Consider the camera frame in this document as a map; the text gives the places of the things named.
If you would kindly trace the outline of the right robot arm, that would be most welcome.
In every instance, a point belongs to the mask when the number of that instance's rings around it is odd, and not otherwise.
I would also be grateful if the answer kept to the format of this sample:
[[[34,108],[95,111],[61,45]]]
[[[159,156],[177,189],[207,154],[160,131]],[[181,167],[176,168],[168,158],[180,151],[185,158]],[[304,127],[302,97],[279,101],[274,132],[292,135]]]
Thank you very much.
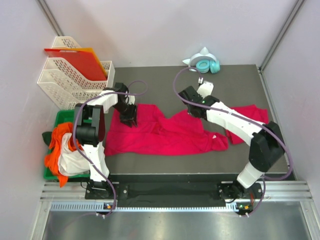
[[[249,146],[248,163],[231,185],[232,198],[245,198],[252,185],[285,154],[285,144],[277,123],[265,124],[246,117],[207,95],[201,96],[192,86],[177,94],[195,118],[219,125],[241,138]]]

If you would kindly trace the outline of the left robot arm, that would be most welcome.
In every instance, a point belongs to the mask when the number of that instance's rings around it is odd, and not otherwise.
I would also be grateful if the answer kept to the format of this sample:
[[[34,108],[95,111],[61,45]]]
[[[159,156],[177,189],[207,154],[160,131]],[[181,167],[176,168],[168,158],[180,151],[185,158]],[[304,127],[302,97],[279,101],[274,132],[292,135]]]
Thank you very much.
[[[89,162],[90,180],[86,191],[105,199],[114,191],[103,146],[106,135],[105,113],[110,108],[118,111],[122,124],[130,128],[138,125],[135,95],[129,92],[124,83],[117,82],[114,87],[106,87],[97,96],[75,105],[72,131],[73,140],[83,149],[79,153]]]

